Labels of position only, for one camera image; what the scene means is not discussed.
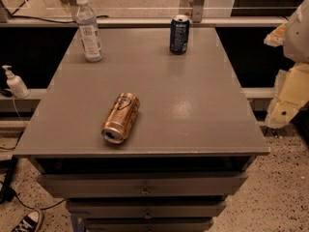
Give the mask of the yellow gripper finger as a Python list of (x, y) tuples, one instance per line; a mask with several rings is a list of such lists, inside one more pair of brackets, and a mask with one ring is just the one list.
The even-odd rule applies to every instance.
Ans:
[(265, 124), (272, 129), (282, 129), (287, 126), (299, 112), (299, 107), (289, 102), (272, 100), (267, 109)]

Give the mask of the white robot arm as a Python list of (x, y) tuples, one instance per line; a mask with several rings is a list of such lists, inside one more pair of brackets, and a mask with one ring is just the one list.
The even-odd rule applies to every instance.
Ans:
[(278, 72), (265, 118), (267, 127), (281, 129), (309, 102), (309, 0), (268, 34), (264, 44), (282, 45), (284, 56), (295, 62), (288, 71)]

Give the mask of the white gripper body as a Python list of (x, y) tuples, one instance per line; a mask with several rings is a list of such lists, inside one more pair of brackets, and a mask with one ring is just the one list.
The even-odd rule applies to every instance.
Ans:
[(300, 109), (309, 102), (309, 65), (295, 63), (288, 71), (280, 70), (278, 75), (278, 97), (280, 109)]

